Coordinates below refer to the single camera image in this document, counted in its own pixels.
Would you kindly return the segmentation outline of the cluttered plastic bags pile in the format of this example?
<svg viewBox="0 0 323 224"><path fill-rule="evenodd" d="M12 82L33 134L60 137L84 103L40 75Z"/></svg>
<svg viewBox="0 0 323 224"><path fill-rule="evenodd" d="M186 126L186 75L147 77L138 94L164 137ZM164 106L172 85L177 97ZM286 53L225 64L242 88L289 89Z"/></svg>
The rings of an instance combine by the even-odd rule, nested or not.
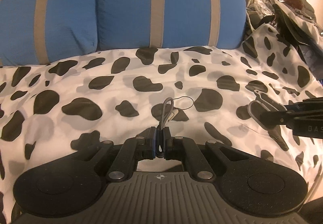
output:
<svg viewBox="0 0 323 224"><path fill-rule="evenodd" d="M247 29L263 24L275 28L288 47L294 47L314 77L322 81L322 28L301 10L283 0L247 0Z"/></svg>

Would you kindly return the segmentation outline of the grey clear carabiner clip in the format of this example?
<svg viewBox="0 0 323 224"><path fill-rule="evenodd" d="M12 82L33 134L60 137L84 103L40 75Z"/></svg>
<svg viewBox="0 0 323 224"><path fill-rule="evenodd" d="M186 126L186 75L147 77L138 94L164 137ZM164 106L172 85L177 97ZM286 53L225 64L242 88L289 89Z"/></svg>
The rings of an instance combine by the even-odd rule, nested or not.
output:
<svg viewBox="0 0 323 224"><path fill-rule="evenodd" d="M248 104L248 114L257 122L263 129L269 131L273 129L278 123L273 124L269 119L262 119L261 115L266 112L287 111L286 107L272 98L265 92L254 90L256 99Z"/></svg>

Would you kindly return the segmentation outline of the cow print blanket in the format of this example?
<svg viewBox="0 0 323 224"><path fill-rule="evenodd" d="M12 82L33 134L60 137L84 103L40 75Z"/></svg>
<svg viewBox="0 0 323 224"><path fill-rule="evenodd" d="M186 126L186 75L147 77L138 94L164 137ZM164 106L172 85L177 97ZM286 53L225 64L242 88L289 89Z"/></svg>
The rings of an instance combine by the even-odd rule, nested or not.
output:
<svg viewBox="0 0 323 224"><path fill-rule="evenodd" d="M289 167L312 187L322 175L322 141L263 129L247 110L257 91L282 105L322 96L297 50L268 24L234 50L119 49L3 67L1 223L15 214L19 175L100 141L146 135L168 97L173 135L215 139Z"/></svg>

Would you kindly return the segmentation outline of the left blue striped cushion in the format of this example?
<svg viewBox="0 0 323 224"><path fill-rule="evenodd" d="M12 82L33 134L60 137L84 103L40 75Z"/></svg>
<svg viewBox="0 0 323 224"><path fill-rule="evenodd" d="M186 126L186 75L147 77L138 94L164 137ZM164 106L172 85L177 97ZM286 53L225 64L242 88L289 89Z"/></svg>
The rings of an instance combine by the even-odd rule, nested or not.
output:
<svg viewBox="0 0 323 224"><path fill-rule="evenodd" d="M1 64L46 65L96 51L96 0L1 0Z"/></svg>

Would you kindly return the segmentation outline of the right blue striped cushion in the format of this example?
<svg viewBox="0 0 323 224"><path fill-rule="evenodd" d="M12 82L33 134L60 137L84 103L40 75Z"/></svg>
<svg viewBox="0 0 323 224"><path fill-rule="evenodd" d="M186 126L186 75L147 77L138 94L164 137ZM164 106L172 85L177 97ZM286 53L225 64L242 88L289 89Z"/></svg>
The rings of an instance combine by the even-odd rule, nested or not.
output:
<svg viewBox="0 0 323 224"><path fill-rule="evenodd" d="M211 46L235 49L246 0L98 0L102 50Z"/></svg>

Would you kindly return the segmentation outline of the blue striped cushion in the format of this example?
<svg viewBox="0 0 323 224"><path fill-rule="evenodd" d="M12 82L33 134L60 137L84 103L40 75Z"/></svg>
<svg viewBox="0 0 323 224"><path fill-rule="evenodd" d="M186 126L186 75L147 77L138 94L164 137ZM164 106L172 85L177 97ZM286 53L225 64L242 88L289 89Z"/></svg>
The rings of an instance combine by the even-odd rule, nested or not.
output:
<svg viewBox="0 0 323 224"><path fill-rule="evenodd" d="M96 0L1 0L1 64L46 65L96 51Z"/></svg>
<svg viewBox="0 0 323 224"><path fill-rule="evenodd" d="M246 0L98 0L102 50L211 46L235 49Z"/></svg>

